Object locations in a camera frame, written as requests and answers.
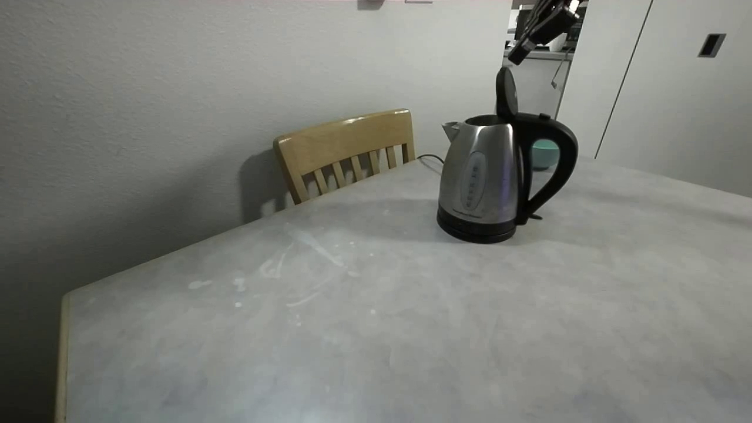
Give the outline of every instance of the marble table top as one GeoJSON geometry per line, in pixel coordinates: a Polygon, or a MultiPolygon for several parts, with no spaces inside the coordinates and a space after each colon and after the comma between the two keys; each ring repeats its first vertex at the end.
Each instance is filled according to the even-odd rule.
{"type": "Polygon", "coordinates": [[[581,164],[502,245],[404,164],[67,297],[71,423],[750,423],[752,200],[581,164]]]}

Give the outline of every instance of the wooden chair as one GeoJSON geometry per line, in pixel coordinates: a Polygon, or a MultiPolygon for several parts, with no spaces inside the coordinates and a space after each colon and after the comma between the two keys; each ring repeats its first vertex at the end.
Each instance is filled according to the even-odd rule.
{"type": "Polygon", "coordinates": [[[324,196],[331,186],[344,189],[378,174],[380,153],[386,153],[389,170],[397,167],[397,151],[401,163],[411,163],[416,154],[411,112],[397,109],[309,126],[276,139],[276,151],[293,201],[305,201],[313,197],[309,192],[313,183],[324,196]]]}

